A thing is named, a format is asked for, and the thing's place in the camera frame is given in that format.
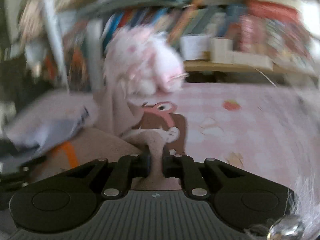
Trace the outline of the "Harry Potter book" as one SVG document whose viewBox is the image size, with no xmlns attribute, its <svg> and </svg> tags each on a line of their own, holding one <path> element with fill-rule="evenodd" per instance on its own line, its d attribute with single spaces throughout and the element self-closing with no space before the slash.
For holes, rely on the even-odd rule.
<svg viewBox="0 0 320 240">
<path fill-rule="evenodd" d="M 101 74 L 101 57 L 88 40 L 87 24 L 76 24 L 63 37 L 68 87 L 73 92 L 91 92 Z"/>
</svg>

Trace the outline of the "pink checkered desk mat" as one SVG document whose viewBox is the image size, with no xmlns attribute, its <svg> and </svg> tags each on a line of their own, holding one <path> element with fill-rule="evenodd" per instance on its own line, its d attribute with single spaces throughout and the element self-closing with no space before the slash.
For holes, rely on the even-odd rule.
<svg viewBox="0 0 320 240">
<path fill-rule="evenodd" d="M 186 83 L 173 94 L 131 101 L 174 104 L 186 118 L 185 152 L 195 161 L 216 158 L 287 187 L 299 177 L 319 187 L 319 122 L 290 88 Z"/>
</svg>

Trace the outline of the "pink bunny plush toy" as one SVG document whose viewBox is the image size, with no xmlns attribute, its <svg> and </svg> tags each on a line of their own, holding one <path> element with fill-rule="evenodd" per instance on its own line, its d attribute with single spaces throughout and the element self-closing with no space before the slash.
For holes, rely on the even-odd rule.
<svg viewBox="0 0 320 240">
<path fill-rule="evenodd" d="M 188 74 L 181 56 L 150 25 L 120 28 L 106 47 L 103 77 L 125 95 L 153 95 L 182 89 Z"/>
</svg>

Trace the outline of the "white wooden bookshelf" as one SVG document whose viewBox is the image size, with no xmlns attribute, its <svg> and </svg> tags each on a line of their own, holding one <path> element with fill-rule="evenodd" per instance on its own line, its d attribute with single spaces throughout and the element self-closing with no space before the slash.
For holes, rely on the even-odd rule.
<svg viewBox="0 0 320 240">
<path fill-rule="evenodd" d="M 319 0 L 40 0 L 44 27 L 66 87 L 63 37 L 87 24 L 101 57 L 122 27 L 162 33 L 189 72 L 259 72 L 319 76 Z"/>
</svg>

